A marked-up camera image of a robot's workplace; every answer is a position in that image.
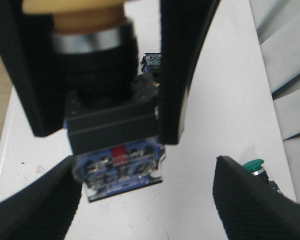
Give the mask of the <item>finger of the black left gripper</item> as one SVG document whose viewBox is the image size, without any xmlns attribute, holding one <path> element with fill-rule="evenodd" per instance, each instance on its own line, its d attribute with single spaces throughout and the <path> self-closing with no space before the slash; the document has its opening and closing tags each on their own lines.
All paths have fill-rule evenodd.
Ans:
<svg viewBox="0 0 300 240">
<path fill-rule="evenodd" d="M 177 145 L 197 62 L 218 9 L 218 0 L 161 0 L 159 139 Z"/>
<path fill-rule="evenodd" d="M 0 56 L 36 137 L 63 127 L 69 85 L 51 43 L 53 18 L 26 15 L 20 0 L 0 0 Z"/>
</svg>

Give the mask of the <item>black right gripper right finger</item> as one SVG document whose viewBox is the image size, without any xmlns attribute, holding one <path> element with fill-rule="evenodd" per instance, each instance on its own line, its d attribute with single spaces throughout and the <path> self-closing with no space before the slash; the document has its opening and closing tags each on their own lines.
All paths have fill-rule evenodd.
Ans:
<svg viewBox="0 0 300 240">
<path fill-rule="evenodd" d="M 300 204 L 228 156 L 216 159 L 213 199 L 230 240 L 300 240 Z"/>
</svg>

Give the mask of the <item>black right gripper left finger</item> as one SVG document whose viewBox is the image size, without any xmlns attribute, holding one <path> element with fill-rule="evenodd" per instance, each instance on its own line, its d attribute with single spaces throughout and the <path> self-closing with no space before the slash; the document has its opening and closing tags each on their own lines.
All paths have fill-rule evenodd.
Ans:
<svg viewBox="0 0 300 240">
<path fill-rule="evenodd" d="M 68 156 L 0 202 L 0 240 L 63 240 L 82 196 Z"/>
</svg>

